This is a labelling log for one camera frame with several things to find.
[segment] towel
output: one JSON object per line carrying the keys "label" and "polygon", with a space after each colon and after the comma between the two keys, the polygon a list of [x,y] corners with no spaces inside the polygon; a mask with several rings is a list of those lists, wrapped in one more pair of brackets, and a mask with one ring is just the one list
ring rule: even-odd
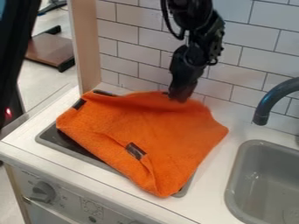
{"label": "towel", "polygon": [[56,123],[87,151],[161,198],[177,193],[228,132],[201,102],[171,101],[162,92],[88,92]]}

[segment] countertop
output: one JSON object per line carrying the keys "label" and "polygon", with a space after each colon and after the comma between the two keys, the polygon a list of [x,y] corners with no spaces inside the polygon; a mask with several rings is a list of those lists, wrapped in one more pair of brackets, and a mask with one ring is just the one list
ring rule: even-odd
{"label": "countertop", "polygon": [[[129,92],[108,84],[100,84],[100,89],[118,95]],[[35,136],[78,98],[78,88],[70,90],[8,135],[1,143],[0,157],[7,163],[35,167],[140,214],[155,217],[162,223],[242,223],[228,211],[224,201],[226,184],[239,146],[247,140],[261,139],[299,150],[295,136],[238,121],[215,110],[212,112],[214,117],[227,126],[229,134],[199,166],[183,198],[159,199],[140,190],[124,177],[35,142]]]}

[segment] gray faucet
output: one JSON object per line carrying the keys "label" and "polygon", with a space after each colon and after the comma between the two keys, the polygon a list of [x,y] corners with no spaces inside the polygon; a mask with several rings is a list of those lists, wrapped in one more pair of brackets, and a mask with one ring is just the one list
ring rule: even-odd
{"label": "gray faucet", "polygon": [[284,96],[299,91],[299,77],[286,80],[272,88],[259,103],[255,110],[253,122],[257,125],[266,125],[272,107]]}

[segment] black monitor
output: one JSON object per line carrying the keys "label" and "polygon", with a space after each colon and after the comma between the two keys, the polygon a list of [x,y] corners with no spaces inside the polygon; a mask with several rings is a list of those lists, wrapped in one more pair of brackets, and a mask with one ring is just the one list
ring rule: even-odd
{"label": "black monitor", "polygon": [[17,77],[39,5],[40,0],[0,0],[0,129],[22,108],[16,101]]}

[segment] black robotic arm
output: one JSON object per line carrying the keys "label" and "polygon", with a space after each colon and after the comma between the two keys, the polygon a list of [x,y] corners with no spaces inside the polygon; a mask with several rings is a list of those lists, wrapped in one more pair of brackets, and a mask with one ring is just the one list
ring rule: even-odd
{"label": "black robotic arm", "polygon": [[[212,0],[160,0],[164,21],[170,33],[188,44],[180,46],[170,63],[172,82],[169,97],[185,102],[198,84],[207,66],[218,63],[218,56],[224,50],[222,39],[225,22],[212,7]],[[175,33],[171,27],[169,13],[181,28]]]}

